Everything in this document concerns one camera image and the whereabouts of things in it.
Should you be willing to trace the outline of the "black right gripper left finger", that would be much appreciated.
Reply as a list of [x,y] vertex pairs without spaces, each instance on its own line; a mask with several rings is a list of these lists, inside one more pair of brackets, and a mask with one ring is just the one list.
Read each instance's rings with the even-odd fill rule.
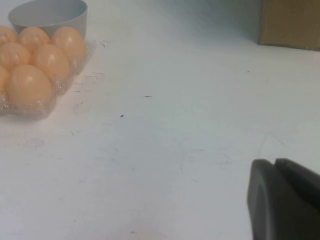
[[318,240],[320,202],[304,201],[265,159],[252,162],[247,205],[255,240]]

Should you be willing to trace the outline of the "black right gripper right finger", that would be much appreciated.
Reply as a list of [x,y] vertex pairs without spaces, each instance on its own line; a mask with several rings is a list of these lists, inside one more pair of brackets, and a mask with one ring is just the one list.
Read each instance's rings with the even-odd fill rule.
[[275,161],[276,169],[293,190],[307,203],[320,202],[320,175],[285,158]]

